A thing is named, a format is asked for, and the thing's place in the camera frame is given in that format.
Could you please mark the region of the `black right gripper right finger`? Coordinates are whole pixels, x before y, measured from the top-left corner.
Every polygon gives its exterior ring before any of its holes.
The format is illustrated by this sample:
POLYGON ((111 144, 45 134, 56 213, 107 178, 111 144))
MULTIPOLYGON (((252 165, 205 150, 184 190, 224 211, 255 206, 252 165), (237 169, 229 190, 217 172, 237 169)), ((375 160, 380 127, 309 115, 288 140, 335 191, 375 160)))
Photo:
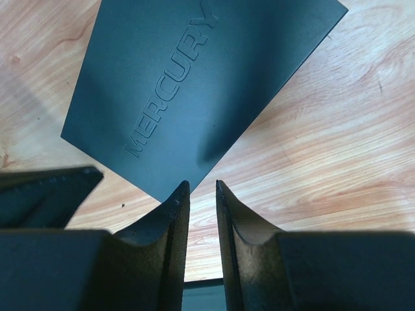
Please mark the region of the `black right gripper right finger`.
POLYGON ((216 184, 228 310, 413 310, 414 234, 284 231, 216 184))

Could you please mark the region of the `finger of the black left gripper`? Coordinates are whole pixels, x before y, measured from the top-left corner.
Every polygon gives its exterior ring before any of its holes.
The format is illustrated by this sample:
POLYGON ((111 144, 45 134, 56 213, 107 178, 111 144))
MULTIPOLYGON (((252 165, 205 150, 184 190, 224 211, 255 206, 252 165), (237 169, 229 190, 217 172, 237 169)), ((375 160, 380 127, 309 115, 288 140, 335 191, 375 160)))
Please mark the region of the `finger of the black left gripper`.
POLYGON ((1 173, 1 228, 63 229, 102 181, 95 168, 1 173))

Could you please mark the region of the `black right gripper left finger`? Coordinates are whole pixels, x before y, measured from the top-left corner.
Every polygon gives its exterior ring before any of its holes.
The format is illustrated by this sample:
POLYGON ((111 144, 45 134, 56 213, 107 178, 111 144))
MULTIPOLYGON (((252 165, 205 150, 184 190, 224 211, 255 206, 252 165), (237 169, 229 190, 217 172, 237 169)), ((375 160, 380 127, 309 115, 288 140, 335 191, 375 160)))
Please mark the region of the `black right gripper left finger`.
POLYGON ((180 310, 189 199, 183 181, 162 204, 115 234, 1 231, 1 309, 180 310))

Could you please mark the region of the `black network switch box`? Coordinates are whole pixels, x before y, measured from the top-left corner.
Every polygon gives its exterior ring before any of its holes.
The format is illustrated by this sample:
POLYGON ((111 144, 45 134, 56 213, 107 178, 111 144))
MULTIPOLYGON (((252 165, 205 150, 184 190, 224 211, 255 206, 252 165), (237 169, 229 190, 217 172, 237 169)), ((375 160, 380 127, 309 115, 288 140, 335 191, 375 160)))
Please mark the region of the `black network switch box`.
POLYGON ((163 201, 197 187, 347 9, 102 1, 62 138, 163 201))

